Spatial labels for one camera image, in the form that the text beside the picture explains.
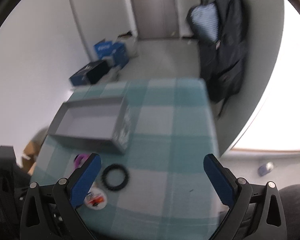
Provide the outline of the brown cardboard box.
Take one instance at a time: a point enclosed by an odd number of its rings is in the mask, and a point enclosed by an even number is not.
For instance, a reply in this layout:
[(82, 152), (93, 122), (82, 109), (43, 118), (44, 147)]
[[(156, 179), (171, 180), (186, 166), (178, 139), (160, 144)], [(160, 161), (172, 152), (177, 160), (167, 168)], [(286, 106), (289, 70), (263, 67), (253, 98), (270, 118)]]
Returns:
[(30, 176), (36, 168), (37, 158), (43, 145), (43, 140), (31, 140), (23, 150), (21, 157), (22, 170)]

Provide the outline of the teal plaid tablecloth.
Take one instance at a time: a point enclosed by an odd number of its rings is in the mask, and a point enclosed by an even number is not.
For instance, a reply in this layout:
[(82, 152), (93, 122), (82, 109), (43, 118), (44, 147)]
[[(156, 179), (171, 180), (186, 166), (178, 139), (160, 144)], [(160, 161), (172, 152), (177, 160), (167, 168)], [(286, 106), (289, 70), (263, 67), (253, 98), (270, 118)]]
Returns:
[(101, 153), (121, 164), (127, 186), (107, 191), (102, 210), (78, 213), (98, 239), (208, 239), (220, 201), (203, 169), (218, 154), (215, 127), (199, 79), (132, 80), (76, 88), (71, 100), (124, 95), (132, 121), (125, 154)]

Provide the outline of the grey cardboard box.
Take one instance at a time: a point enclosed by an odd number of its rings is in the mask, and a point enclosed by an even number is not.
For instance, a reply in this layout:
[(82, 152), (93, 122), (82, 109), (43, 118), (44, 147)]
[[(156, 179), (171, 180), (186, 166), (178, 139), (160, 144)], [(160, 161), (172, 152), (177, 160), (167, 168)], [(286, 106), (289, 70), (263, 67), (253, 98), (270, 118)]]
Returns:
[(69, 148), (124, 155), (130, 128), (126, 97), (111, 96), (63, 103), (47, 134)]

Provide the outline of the dark blue shoe box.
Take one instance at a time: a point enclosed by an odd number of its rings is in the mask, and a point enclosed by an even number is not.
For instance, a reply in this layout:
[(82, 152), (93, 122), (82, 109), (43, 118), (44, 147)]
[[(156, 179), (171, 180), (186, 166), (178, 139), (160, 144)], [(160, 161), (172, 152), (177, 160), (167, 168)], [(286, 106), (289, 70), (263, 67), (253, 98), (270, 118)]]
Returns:
[(94, 85), (108, 74), (109, 71), (110, 67), (108, 63), (104, 60), (98, 60), (85, 65), (73, 74), (69, 80), (74, 87)]

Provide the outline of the blue cardboard carton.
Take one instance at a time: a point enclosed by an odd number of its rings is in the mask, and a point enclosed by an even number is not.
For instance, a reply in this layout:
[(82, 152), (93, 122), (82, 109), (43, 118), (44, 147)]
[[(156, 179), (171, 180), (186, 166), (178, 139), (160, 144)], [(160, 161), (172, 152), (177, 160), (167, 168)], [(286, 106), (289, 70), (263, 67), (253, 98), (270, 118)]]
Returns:
[(120, 66), (123, 68), (129, 62), (129, 57), (124, 43), (101, 41), (94, 45), (94, 50), (99, 60), (111, 57), (115, 67)]

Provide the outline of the white plastic bag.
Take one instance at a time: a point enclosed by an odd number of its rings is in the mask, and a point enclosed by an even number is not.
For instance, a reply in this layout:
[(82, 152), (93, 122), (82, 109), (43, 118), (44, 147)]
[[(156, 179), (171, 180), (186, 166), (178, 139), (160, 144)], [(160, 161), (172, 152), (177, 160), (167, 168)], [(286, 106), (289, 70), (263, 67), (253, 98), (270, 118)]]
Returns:
[(138, 39), (132, 31), (120, 34), (116, 41), (123, 43), (126, 46), (126, 51), (129, 58), (135, 58), (138, 56)]

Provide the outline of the black backpack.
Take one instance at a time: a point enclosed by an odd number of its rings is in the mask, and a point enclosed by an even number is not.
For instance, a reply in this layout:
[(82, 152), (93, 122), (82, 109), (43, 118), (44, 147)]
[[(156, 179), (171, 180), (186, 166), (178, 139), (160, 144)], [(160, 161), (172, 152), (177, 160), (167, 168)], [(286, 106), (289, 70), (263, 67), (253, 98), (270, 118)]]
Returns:
[[(191, 20), (191, 12), (195, 7), (210, 3), (215, 3), (218, 11), (216, 42), (200, 40), (193, 32)], [(229, 99), (240, 92), (243, 84), (248, 51), (248, 20), (243, 0), (200, 0), (199, 5), (189, 9), (186, 21), (193, 39), (198, 42), (200, 78), (206, 83), (210, 101), (222, 104), (218, 113), (222, 115)]]

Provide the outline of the blue striped cloth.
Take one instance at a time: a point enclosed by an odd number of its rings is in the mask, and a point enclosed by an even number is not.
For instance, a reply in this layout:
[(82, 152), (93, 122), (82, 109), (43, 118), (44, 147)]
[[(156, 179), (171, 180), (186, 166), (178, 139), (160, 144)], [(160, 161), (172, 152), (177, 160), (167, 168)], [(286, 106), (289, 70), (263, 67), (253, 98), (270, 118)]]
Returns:
[(194, 33), (200, 40), (216, 42), (218, 40), (218, 11), (215, 3), (199, 5), (191, 12)]

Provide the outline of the grey door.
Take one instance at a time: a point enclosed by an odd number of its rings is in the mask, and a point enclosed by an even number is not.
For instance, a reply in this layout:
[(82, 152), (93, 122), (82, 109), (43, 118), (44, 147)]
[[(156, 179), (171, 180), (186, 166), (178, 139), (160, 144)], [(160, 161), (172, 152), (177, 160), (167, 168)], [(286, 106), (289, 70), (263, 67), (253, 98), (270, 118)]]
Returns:
[(131, 2), (139, 39), (179, 37), (175, 0), (131, 0)]

